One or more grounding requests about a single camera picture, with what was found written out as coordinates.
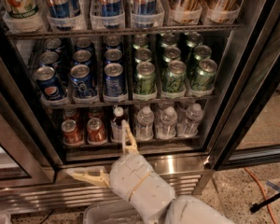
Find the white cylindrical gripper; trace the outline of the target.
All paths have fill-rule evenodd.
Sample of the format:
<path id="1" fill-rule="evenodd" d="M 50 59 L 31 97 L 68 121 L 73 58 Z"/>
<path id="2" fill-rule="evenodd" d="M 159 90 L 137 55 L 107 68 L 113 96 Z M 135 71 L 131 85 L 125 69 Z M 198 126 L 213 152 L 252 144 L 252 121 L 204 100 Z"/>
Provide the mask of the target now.
<path id="1" fill-rule="evenodd" d="M 138 154 L 136 140 L 125 119 L 121 127 L 124 155 L 112 164 L 110 174 L 104 166 L 69 168 L 65 172 L 75 180 L 97 187 L 110 186 L 114 193 L 138 211 L 145 224 L 160 224 L 175 198 L 175 190 Z"/>

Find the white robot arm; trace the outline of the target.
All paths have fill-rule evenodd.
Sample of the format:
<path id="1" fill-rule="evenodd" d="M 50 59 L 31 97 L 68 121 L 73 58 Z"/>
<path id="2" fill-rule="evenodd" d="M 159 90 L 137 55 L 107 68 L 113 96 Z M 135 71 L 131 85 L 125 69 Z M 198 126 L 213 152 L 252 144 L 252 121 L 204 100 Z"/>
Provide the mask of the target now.
<path id="1" fill-rule="evenodd" d="M 109 172 L 101 167 L 98 175 L 91 175 L 87 168 L 71 168 L 67 173 L 75 180 L 111 189 L 145 224 L 235 224 L 191 195 L 176 195 L 138 152 L 130 125 L 125 120 L 121 125 L 123 154 Z"/>

